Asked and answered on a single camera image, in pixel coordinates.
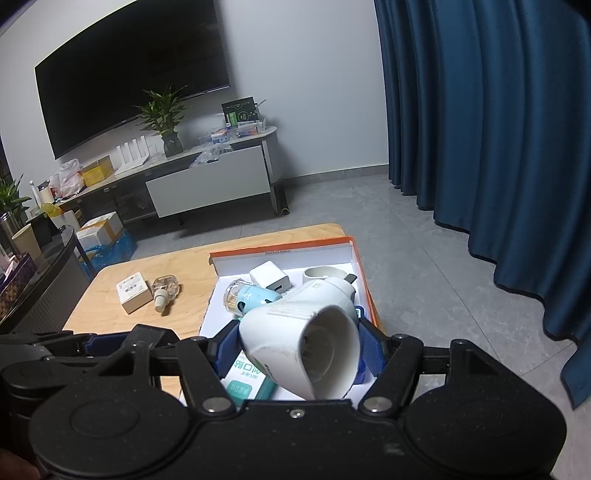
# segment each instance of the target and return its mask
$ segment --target white wall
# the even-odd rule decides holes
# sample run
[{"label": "white wall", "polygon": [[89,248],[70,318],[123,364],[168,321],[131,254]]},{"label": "white wall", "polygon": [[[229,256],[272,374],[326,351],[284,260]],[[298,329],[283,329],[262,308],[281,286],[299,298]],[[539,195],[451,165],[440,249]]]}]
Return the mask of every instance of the white wall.
[{"label": "white wall", "polygon": [[[35,66],[131,0],[37,0],[0,37],[0,134],[13,176],[39,183],[58,162]],[[384,77],[371,0],[218,0],[232,88],[188,102],[185,147],[220,123],[220,103],[254,96],[278,127],[287,176],[388,162]],[[258,33],[254,41],[245,41]],[[125,125],[60,161],[86,163],[133,136]],[[158,137],[152,137],[162,149]]]}]

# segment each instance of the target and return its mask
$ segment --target gray tile floor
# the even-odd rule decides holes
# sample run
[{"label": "gray tile floor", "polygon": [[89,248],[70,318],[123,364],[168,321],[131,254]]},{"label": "gray tile floor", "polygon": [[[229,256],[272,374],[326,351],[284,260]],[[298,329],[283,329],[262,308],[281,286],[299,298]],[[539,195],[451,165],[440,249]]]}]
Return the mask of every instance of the gray tile floor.
[{"label": "gray tile floor", "polygon": [[[568,424],[567,443],[554,474],[581,480],[591,471],[591,401],[572,411],[560,370],[575,346],[553,342],[541,327],[542,304],[493,284],[494,265],[470,256],[468,235],[437,226],[385,175],[288,189],[291,213],[275,217],[269,200],[255,197],[150,219],[132,228],[134,258],[300,226],[334,222],[356,238],[370,292],[388,334],[405,332],[426,345],[466,338],[550,398]],[[441,376],[423,379],[420,392]]]}]

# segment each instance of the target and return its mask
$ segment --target table top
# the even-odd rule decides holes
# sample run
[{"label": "table top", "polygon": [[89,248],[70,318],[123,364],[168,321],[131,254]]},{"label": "table top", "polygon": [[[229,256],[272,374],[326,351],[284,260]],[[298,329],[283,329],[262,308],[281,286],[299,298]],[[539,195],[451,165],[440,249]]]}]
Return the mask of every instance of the table top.
[{"label": "table top", "polygon": [[[325,223],[193,247],[106,267],[92,281],[70,315],[64,330],[99,334],[125,332],[137,323],[145,323],[170,328],[181,339],[197,335],[217,282],[215,269],[209,264],[211,252],[344,235],[340,225]],[[178,278],[181,291],[164,314],[157,313],[152,302],[129,315],[123,310],[115,285],[137,271],[141,272],[148,283],[167,274]],[[162,378],[162,387],[172,395],[178,396],[180,393],[177,378]]]},{"label": "table top", "polygon": [[14,327],[45,292],[72,254],[75,238],[74,229],[66,225],[60,233],[51,237],[51,242],[41,247],[41,255],[34,260],[37,272],[18,296],[10,312],[0,321],[0,331]]},{"label": "table top", "polygon": [[[234,145],[234,144],[241,143],[241,142],[260,140],[260,139],[268,137],[269,135],[273,134],[276,131],[277,131],[277,127],[268,127],[263,133],[260,133],[257,135],[250,135],[248,137],[236,138],[234,140],[228,141],[228,143],[230,145]],[[133,175],[137,175],[142,172],[146,172],[147,170],[158,167],[160,165],[164,165],[165,163],[169,163],[169,162],[172,162],[175,160],[182,160],[183,158],[191,157],[193,155],[198,155],[203,151],[203,149],[206,146],[207,145],[197,145],[196,147],[189,148],[188,150],[185,150],[185,151],[179,153],[178,155],[173,155],[172,157],[166,157],[166,155],[164,155],[163,153],[159,153],[159,154],[151,157],[142,166],[135,167],[130,170],[124,171],[116,177],[115,177],[115,173],[113,173],[113,174],[109,175],[106,179],[101,180],[100,182],[97,182],[94,185],[91,185],[90,187],[85,188],[80,193],[74,195],[73,197],[71,197],[67,200],[56,203],[56,205],[60,206],[60,207],[66,206],[71,202],[74,202],[76,200],[84,198],[86,195],[94,192],[95,190],[99,190],[99,189],[108,187],[109,185],[113,185],[120,180],[126,179],[128,177],[133,176]]]}]

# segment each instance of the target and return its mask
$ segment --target robotic arm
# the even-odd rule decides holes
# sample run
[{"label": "robotic arm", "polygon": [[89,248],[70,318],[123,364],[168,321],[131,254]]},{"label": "robotic arm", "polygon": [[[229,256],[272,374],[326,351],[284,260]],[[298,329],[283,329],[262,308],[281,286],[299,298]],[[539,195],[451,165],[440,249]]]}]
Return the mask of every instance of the robotic arm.
[{"label": "robotic arm", "polygon": [[[145,325],[0,336],[0,429],[52,480],[551,478],[564,418],[498,361],[467,340],[425,347],[364,319],[359,335],[376,381],[358,409],[247,401],[239,411],[219,382],[241,350],[235,320],[211,339]],[[446,383],[412,401],[421,374]],[[187,407],[160,390],[163,376],[180,377]]]}]

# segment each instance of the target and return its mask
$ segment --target black tv screen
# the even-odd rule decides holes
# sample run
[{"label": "black tv screen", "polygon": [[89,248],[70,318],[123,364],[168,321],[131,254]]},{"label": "black tv screen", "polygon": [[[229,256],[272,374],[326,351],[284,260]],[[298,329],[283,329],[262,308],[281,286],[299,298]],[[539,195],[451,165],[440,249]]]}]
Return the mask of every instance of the black tv screen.
[{"label": "black tv screen", "polygon": [[35,68],[56,158],[137,116],[143,90],[182,97],[229,86],[213,0],[136,0]]}]

